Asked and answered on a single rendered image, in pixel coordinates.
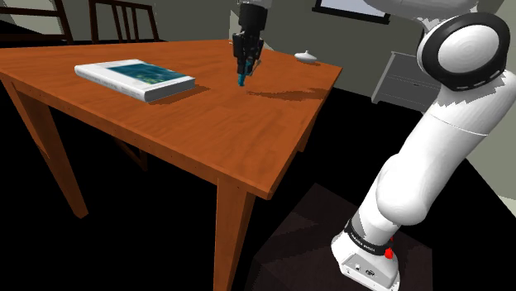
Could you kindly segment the dark robot stand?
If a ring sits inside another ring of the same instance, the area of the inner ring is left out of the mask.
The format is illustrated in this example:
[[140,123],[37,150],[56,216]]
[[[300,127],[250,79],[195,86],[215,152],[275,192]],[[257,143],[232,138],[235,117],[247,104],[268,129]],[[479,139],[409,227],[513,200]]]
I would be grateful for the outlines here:
[[254,256],[243,291],[371,291],[340,272],[330,248],[356,210],[314,184]]

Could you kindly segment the teal pen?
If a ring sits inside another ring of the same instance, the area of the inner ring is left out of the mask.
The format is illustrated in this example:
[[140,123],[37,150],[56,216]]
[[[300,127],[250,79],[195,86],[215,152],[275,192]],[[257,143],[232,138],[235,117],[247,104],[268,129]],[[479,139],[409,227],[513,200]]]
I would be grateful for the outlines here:
[[247,76],[252,76],[258,65],[260,64],[260,60],[246,60],[243,68],[243,73],[238,74],[238,85],[243,87],[245,85],[245,80]]

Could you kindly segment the brown wooden table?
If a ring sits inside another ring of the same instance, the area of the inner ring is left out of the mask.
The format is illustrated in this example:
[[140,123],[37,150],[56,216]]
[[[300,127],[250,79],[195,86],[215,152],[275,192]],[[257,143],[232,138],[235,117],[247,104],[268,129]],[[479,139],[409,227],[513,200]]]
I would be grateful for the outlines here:
[[[194,76],[196,86],[144,103],[74,72],[126,59]],[[0,80],[75,216],[88,210],[52,109],[217,186],[214,291],[231,291],[254,201],[273,196],[340,72],[266,50],[239,86],[227,40],[0,49]]]

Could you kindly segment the dark wooden chair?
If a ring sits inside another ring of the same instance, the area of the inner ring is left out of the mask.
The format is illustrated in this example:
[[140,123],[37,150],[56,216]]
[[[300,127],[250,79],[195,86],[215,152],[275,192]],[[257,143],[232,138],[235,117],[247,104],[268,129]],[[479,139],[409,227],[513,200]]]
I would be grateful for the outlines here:
[[152,40],[160,42],[159,32],[155,21],[155,14],[151,5],[127,2],[121,0],[88,0],[91,40],[93,44],[99,44],[99,25],[97,5],[107,5],[112,10],[112,17],[115,24],[119,43],[140,43],[137,10],[145,11],[150,23]]
[[66,17],[65,8],[62,0],[53,0],[55,9],[45,10],[37,8],[22,7],[0,7],[0,14],[10,14],[17,16],[38,16],[38,17],[56,17],[60,20],[63,32],[60,34],[39,34],[39,33],[0,33],[1,41],[62,41],[66,40],[68,45],[74,43],[69,28],[69,22]]

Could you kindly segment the grey chest of drawers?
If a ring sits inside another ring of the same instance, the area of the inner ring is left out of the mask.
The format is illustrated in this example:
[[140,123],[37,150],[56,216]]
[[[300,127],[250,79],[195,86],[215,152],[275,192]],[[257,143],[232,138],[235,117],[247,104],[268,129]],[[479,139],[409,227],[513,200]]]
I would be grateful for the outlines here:
[[392,51],[371,101],[426,112],[437,97],[440,87],[439,82],[419,68],[415,55]]

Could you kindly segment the dark framed window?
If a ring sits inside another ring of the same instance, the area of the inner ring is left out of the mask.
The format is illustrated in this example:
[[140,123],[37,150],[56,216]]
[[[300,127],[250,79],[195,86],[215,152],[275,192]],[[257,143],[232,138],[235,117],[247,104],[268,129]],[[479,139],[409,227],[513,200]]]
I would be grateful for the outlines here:
[[316,0],[312,11],[383,25],[388,25],[390,18],[390,14],[373,8],[364,0]]

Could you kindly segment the white book with teal cover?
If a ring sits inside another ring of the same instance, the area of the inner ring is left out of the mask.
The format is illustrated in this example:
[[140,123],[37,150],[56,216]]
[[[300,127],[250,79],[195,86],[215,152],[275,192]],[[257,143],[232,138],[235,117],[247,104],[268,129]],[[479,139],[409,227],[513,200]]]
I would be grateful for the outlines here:
[[195,87],[194,77],[137,59],[75,65],[74,72],[145,103]]

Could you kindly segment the small white lidded dish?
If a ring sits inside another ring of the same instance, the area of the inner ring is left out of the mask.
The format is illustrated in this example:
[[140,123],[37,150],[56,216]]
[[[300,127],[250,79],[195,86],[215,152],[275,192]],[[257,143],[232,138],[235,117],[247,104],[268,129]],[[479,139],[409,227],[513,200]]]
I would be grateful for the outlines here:
[[311,55],[308,50],[306,50],[303,53],[301,53],[301,52],[295,53],[294,57],[296,60],[298,60],[300,62],[308,63],[308,64],[315,63],[318,60],[318,58]]

